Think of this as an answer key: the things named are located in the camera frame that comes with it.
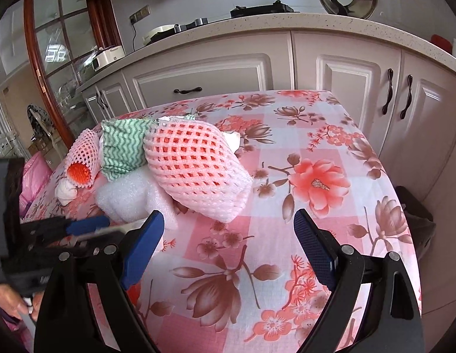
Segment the person's left hand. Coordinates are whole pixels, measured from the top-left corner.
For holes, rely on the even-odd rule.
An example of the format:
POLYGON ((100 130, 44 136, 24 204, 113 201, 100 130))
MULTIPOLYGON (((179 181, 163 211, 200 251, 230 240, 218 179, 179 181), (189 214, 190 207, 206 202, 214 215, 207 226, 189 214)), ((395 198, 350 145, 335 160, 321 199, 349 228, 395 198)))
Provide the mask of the person's left hand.
POLYGON ((18 324, 22 314, 29 314, 32 320, 37 321, 43 296, 43 292, 34 294, 30 311, 19 293, 8 284, 0 284, 0 314, 10 324, 18 324))

